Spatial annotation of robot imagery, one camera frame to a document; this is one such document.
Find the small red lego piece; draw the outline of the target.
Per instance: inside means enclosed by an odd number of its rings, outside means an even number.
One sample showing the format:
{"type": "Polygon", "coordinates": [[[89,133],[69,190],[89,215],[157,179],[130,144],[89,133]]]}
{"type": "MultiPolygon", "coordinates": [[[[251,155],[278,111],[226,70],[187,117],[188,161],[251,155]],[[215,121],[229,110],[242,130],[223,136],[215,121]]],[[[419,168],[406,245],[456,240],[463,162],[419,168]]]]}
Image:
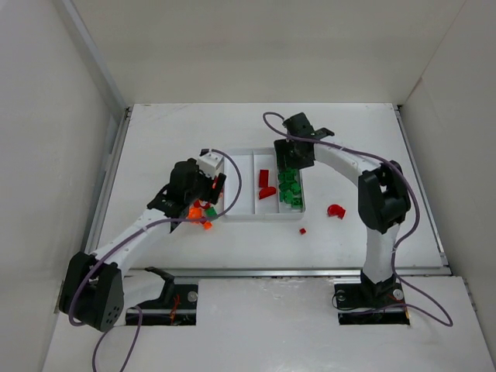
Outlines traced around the small red lego piece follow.
{"type": "Polygon", "coordinates": [[[260,169],[259,171],[259,187],[267,188],[269,186],[269,170],[268,169],[260,169]]]}

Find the red arch lego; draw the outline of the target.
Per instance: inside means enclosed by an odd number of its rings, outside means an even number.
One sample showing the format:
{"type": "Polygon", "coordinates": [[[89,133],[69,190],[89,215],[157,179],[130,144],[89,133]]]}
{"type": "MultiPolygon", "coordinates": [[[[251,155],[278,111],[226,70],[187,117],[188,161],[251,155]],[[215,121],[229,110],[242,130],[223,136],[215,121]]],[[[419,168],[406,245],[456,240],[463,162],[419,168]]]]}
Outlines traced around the red arch lego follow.
{"type": "Polygon", "coordinates": [[[277,189],[275,187],[272,187],[272,186],[268,186],[268,187],[265,187],[265,188],[261,188],[259,190],[259,199],[260,200],[263,200],[265,198],[269,198],[270,196],[273,196],[277,193],[277,189]]]}

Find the red semicircle lego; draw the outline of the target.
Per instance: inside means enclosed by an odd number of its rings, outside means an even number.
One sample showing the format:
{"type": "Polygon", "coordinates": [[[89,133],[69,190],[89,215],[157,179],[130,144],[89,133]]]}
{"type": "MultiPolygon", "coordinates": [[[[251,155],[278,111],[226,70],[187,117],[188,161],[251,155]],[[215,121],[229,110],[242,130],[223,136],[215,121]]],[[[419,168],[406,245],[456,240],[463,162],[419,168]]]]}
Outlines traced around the red semicircle lego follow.
{"type": "Polygon", "coordinates": [[[343,219],[346,214],[345,208],[337,204],[330,205],[326,212],[328,217],[336,217],[338,219],[343,219]]]}

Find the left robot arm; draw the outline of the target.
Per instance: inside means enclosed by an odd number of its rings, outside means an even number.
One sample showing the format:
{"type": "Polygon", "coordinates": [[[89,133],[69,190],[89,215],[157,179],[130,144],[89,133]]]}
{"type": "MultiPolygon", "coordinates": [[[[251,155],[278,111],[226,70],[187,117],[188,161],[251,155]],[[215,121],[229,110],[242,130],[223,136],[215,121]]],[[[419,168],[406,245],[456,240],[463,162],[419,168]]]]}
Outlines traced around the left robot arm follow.
{"type": "Polygon", "coordinates": [[[128,308],[129,297],[137,303],[158,299],[171,280],[166,273],[146,271],[134,286],[128,272],[159,240],[192,218],[189,210],[200,200],[215,204],[226,176],[220,171],[224,157],[215,150],[174,165],[169,181],[146,205],[144,212],[123,233],[92,253],[76,253],[70,260],[60,294],[59,309],[73,326],[109,331],[128,308]]]}

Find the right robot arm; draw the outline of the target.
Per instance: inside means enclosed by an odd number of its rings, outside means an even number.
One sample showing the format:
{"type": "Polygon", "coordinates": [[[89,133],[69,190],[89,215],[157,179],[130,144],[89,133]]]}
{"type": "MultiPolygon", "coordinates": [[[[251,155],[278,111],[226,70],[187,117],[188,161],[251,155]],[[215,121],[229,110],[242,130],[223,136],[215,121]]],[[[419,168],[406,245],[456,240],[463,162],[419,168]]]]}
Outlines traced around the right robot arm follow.
{"type": "Polygon", "coordinates": [[[325,144],[333,132],[315,130],[305,113],[283,120],[287,137],[274,142],[277,166],[281,171],[301,170],[316,162],[325,164],[357,187],[357,210],[367,229],[366,259],[359,284],[337,284],[336,296],[342,295],[346,308],[379,308],[394,291],[396,280],[391,264],[394,243],[400,225],[411,208],[408,189],[401,179],[401,166],[363,155],[358,150],[325,144]]]}

